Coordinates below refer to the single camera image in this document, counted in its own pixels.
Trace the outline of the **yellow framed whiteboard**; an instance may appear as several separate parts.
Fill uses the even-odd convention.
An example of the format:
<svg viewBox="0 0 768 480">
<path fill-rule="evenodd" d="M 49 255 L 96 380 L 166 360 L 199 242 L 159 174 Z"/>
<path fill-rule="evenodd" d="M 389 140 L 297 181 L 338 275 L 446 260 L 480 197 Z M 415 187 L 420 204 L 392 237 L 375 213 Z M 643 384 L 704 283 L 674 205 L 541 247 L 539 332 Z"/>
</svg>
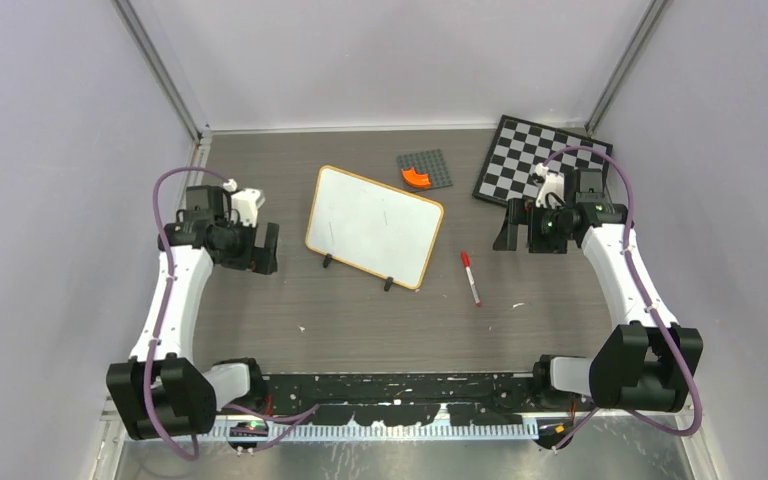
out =
<svg viewBox="0 0 768 480">
<path fill-rule="evenodd" d="M 325 165 L 318 172 L 304 243 L 313 252 L 416 290 L 444 214 L 436 201 Z"/>
</svg>

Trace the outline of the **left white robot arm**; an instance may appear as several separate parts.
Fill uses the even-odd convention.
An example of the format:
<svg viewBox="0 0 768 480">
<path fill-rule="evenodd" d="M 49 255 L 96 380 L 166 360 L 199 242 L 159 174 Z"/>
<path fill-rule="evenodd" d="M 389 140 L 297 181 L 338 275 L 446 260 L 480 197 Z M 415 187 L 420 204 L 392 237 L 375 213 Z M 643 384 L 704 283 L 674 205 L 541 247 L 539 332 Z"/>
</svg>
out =
<svg viewBox="0 0 768 480">
<path fill-rule="evenodd" d="M 202 372 L 193 363 L 204 289 L 218 268 L 270 275 L 277 270 L 279 227 L 268 224 L 257 245 L 262 191 L 225 186 L 186 190 L 185 206 L 158 237 L 159 272 L 142 333 L 127 361 L 109 366 L 106 385 L 135 440 L 208 433 L 228 404 L 258 412 L 267 398 L 251 358 L 224 360 Z"/>
</svg>

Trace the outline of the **red whiteboard marker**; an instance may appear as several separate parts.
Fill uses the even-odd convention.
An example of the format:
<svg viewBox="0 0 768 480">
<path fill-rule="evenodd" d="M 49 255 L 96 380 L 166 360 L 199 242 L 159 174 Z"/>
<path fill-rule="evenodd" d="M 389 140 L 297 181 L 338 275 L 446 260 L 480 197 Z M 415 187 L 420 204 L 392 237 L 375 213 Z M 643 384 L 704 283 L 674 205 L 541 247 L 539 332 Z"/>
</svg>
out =
<svg viewBox="0 0 768 480">
<path fill-rule="evenodd" d="M 462 251 L 460 253 L 460 257 L 461 257 L 461 261 L 462 261 L 463 267 L 465 269 L 465 273 L 466 273 L 466 276 L 467 276 L 467 279 L 468 279 L 469 288 L 470 288 L 470 291 L 471 291 L 474 303 L 475 303 L 475 305 L 477 307 L 481 307 L 482 306 L 482 301 L 480 299 L 480 296 L 479 296 L 479 293 L 478 293 L 478 290 L 477 290 L 477 285 L 476 285 L 476 282 L 475 282 L 475 278 L 474 278 L 474 275 L 473 275 L 473 272 L 472 272 L 470 257 L 468 255 L 468 253 L 465 252 L 465 251 Z"/>
</svg>

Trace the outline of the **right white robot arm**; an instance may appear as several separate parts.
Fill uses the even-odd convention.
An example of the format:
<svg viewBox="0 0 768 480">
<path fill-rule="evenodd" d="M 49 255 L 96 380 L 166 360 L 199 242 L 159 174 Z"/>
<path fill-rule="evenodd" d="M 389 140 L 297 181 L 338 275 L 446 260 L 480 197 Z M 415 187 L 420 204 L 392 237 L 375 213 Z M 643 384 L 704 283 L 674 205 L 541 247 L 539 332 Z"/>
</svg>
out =
<svg viewBox="0 0 768 480">
<path fill-rule="evenodd" d="M 564 175 L 543 164 L 532 200 L 509 200 L 493 243 L 518 247 L 520 226 L 532 254 L 564 254 L 571 242 L 593 267 L 614 329 L 592 358 L 545 354 L 534 365 L 531 397 L 556 410 L 570 395 L 600 408 L 677 412 L 691 393 L 703 352 L 698 330 L 684 328 L 661 301 L 637 250 L 627 206 L 609 201 L 597 169 Z"/>
</svg>

